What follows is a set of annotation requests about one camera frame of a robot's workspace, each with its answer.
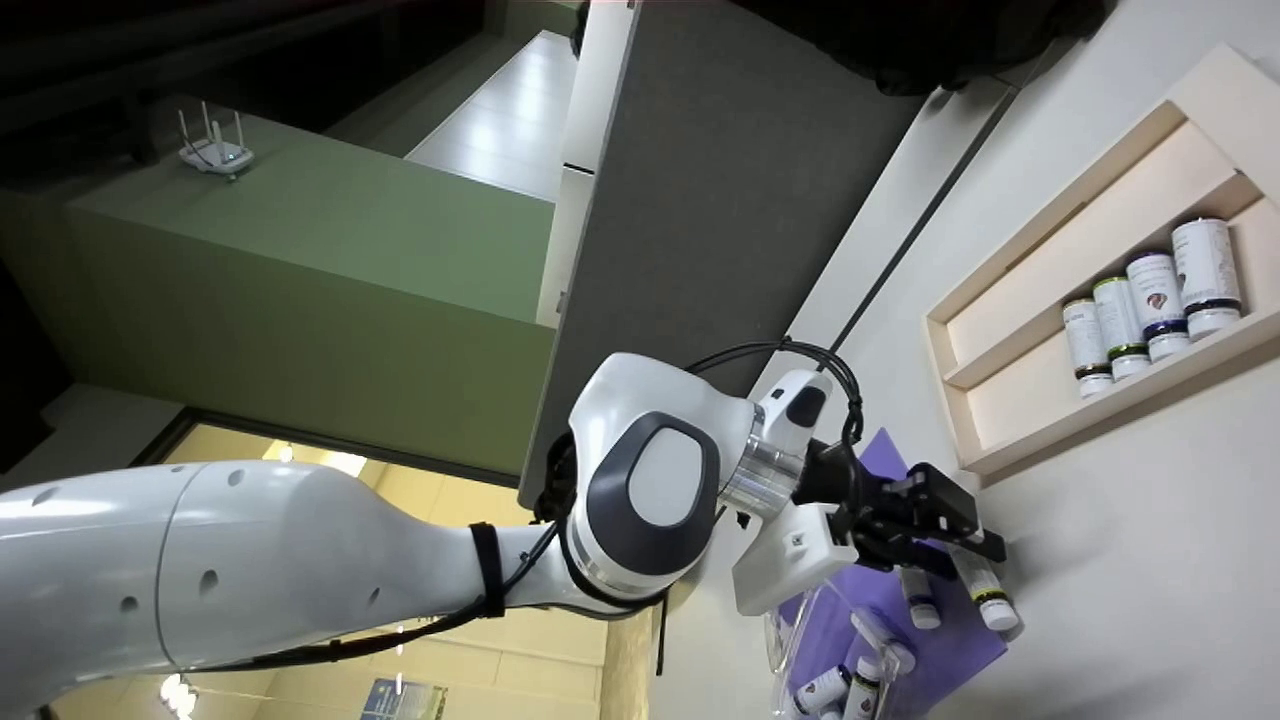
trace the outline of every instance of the green wall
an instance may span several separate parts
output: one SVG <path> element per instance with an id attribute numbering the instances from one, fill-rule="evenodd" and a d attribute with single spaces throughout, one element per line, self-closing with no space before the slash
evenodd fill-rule
<path id="1" fill-rule="evenodd" d="M 575 32 L 575 0 L 516 0 L 512 3 L 512 32 L 516 37 L 536 37 L 536 32 Z"/>
<path id="2" fill-rule="evenodd" d="M 0 248 L 78 382 L 516 473 L 552 336 L 110 218 L 0 203 Z"/>
<path id="3" fill-rule="evenodd" d="M 253 119 L 229 184 L 176 161 L 69 203 L 0 196 L 0 254 L 78 382 L 516 477 L 552 333 L 552 210 Z"/>
<path id="4" fill-rule="evenodd" d="M 73 210 L 508 319 L 536 315 L 552 203 L 256 115 L 243 127 L 259 161 L 234 184 L 160 161 Z"/>

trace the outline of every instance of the robotic arm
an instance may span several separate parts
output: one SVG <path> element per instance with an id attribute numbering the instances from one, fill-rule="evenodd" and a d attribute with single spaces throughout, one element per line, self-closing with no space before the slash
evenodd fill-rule
<path id="1" fill-rule="evenodd" d="M 0 497 L 0 715 L 127 672 L 278 669 L 378 651 L 351 634 L 502 607 L 623 616 L 707 548 L 718 501 L 762 519 L 737 566 L 740 611 L 829 574 L 918 566 L 918 541 L 1004 560 L 943 477 L 883 483 L 812 446 L 829 377 L 790 371 L 758 404 L 610 358 L 566 424 L 575 501 L 533 529 L 430 529 L 333 469 L 160 466 Z"/>

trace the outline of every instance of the shelf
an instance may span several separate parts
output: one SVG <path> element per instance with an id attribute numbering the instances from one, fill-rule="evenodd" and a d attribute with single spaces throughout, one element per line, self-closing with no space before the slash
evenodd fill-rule
<path id="1" fill-rule="evenodd" d="M 999 481 L 1280 348 L 1280 88 L 1220 47 L 927 314 L 959 466 Z M 1247 315 L 1079 400 L 1058 304 L 1192 213 L 1236 238 Z"/>

